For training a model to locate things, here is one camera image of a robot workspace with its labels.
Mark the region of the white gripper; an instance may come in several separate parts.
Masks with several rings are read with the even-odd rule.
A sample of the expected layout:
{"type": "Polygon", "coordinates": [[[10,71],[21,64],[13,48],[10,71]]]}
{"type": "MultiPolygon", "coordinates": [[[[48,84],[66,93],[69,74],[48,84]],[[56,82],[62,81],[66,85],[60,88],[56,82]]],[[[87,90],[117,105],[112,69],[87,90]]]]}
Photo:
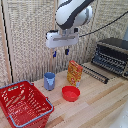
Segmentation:
{"type": "MultiPolygon", "coordinates": [[[[78,39],[79,34],[77,28],[62,30],[61,33],[58,30],[50,30],[46,33],[46,46],[48,48],[56,48],[74,45],[78,42],[78,39]]],[[[65,49],[65,55],[69,55],[69,48],[65,49]]],[[[57,50],[52,49],[52,57],[55,58],[56,56],[57,50]]]]}

